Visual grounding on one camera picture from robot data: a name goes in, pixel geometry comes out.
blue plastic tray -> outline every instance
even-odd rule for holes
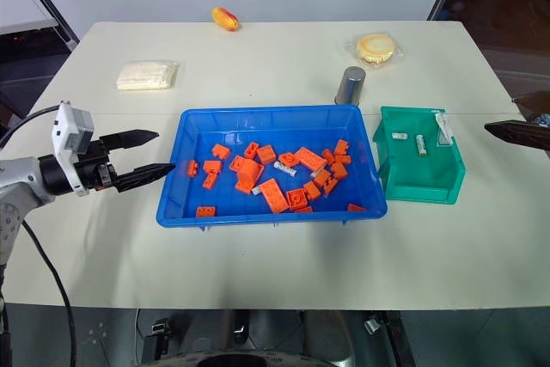
[[[272,214],[262,194],[246,195],[235,189],[236,173],[229,169],[235,155],[244,153],[252,141],[270,144],[277,155],[296,152],[305,146],[317,154],[334,149],[338,139],[350,144],[351,165],[345,165],[349,176],[330,196],[317,199],[313,213],[283,212]],[[216,159],[211,153],[215,144],[231,149],[223,161],[216,185],[202,187],[206,174],[202,163]],[[194,178],[186,174],[189,160],[199,162]],[[234,223],[281,223],[289,221],[347,221],[382,217],[388,206],[370,151],[363,118],[353,105],[316,107],[244,107],[231,109],[190,109],[180,118],[170,161],[176,168],[168,174],[156,213],[164,227],[207,227]],[[294,178],[268,164],[258,184],[275,178],[284,192],[302,187],[309,171],[297,165]],[[353,203],[367,211],[348,212]],[[215,217],[196,218],[198,206],[216,206]]]

green plastic bin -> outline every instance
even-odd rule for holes
[[[438,146],[435,113],[444,109],[382,107],[382,120],[374,141],[378,148],[378,174],[387,199],[454,204],[466,173],[455,138],[451,146]],[[406,140],[392,139],[406,133]],[[426,156],[420,156],[416,136],[423,135]]]

silver canister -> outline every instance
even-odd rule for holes
[[[338,89],[338,94],[334,98],[334,103],[342,105],[345,103],[359,104],[361,90],[363,89],[364,79],[367,74],[358,66],[350,66],[344,71],[342,82]]]

metal cup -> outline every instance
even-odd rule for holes
[[[346,103],[358,105],[359,98],[361,97],[361,90],[363,89],[364,79],[366,77],[367,74],[358,66],[350,66],[347,68],[342,76],[342,82],[340,82],[338,94],[334,97],[334,103],[337,105],[343,105]]]

plastic bag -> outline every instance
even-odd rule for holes
[[[380,68],[403,56],[395,39],[385,32],[355,36],[346,42],[346,49],[369,68]]]
[[[118,90],[166,89],[174,85],[180,64],[170,60],[128,62],[117,78]]]

